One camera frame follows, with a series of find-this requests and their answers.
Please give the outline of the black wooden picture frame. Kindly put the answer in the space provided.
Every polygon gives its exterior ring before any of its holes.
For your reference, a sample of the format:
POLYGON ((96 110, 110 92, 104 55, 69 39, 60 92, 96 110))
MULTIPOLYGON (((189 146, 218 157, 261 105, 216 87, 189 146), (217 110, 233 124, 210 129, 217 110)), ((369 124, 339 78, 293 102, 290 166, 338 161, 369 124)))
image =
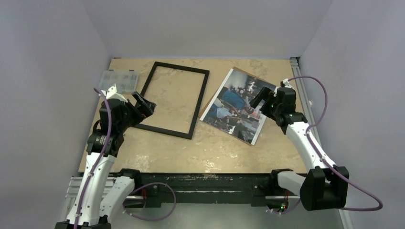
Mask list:
POLYGON ((209 75, 209 70, 155 62, 141 95, 157 106, 135 128, 191 140, 209 75))

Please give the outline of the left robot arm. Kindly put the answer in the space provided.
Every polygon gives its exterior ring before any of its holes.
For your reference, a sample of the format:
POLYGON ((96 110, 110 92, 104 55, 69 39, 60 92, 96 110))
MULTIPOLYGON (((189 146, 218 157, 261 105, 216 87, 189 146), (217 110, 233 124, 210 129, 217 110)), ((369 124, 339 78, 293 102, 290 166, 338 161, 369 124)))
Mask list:
POLYGON ((156 104, 135 92, 133 105, 125 97, 101 94, 103 102, 99 120, 93 125, 87 140, 85 172, 74 205, 57 229, 109 229, 112 213, 125 199, 125 194, 137 195, 142 190, 140 172, 123 169, 118 182, 107 195, 104 190, 110 170, 124 142, 124 133, 153 115, 156 104))

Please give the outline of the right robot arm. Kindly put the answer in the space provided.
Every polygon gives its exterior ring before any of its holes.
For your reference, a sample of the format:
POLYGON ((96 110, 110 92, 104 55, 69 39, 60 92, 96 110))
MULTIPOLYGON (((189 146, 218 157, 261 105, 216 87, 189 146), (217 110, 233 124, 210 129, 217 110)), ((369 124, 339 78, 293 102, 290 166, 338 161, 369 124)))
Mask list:
POLYGON ((346 167, 338 167, 315 141, 305 115, 296 111, 296 92, 292 88, 263 87, 250 102, 274 120, 297 149, 307 170, 303 177, 291 169, 272 170, 268 188, 274 194, 285 189, 298 195, 308 211, 342 208, 346 204, 349 178, 346 167))

